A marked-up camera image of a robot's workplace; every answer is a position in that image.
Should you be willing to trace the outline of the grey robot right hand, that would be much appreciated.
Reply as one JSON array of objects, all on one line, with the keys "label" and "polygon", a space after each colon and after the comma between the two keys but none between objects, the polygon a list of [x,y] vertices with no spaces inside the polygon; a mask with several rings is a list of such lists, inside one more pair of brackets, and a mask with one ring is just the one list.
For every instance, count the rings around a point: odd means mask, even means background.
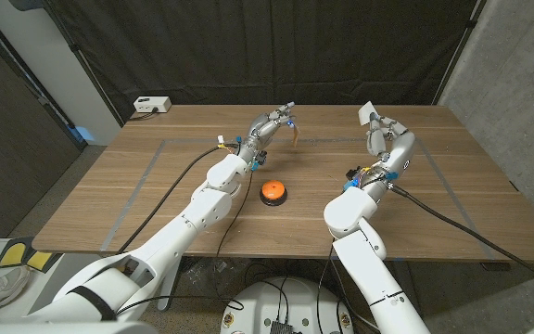
[{"label": "grey robot right hand", "polygon": [[375,111],[359,114],[361,125],[368,125],[366,149],[377,157],[361,176],[361,187],[376,181],[392,181],[402,176],[413,156],[415,135],[402,123]]}]

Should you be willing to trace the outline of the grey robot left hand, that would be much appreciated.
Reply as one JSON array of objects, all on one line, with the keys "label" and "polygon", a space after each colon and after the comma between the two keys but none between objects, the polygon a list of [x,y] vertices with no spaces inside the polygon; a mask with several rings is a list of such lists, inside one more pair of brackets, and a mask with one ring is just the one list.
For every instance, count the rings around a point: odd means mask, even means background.
[{"label": "grey robot left hand", "polygon": [[280,127],[287,126],[296,129],[294,123],[296,116],[291,112],[294,106],[294,102],[289,102],[274,111],[260,114],[251,123],[237,155],[245,162],[251,163],[261,151],[269,146]]}]

